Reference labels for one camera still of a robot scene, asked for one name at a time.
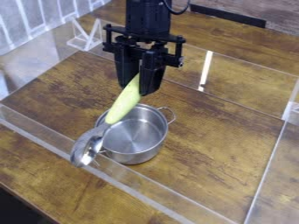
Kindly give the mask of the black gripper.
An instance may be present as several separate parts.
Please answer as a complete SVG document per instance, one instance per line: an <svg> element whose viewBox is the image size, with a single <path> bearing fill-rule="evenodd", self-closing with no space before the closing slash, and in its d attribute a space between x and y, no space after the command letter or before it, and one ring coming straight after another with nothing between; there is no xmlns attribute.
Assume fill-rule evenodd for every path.
<svg viewBox="0 0 299 224"><path fill-rule="evenodd" d="M139 93L141 96L149 95L161 85L165 66L183 65L185 38L169 33L155 35L132 33L123 26L112 24L107 24L103 30L107 32L103 50L115 54L120 87L124 88L137 75L139 59L141 59Z"/></svg>

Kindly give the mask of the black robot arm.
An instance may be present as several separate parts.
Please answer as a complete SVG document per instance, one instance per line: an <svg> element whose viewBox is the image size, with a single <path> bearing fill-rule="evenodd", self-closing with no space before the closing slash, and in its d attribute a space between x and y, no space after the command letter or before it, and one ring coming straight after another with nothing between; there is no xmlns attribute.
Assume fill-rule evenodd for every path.
<svg viewBox="0 0 299 224"><path fill-rule="evenodd" d="M116 77L121 88L139 74L139 94L153 93L161 85L165 67L183 65L185 38L169 33L172 0L125 0L125 26L107 24L103 50L115 55Z"/></svg>

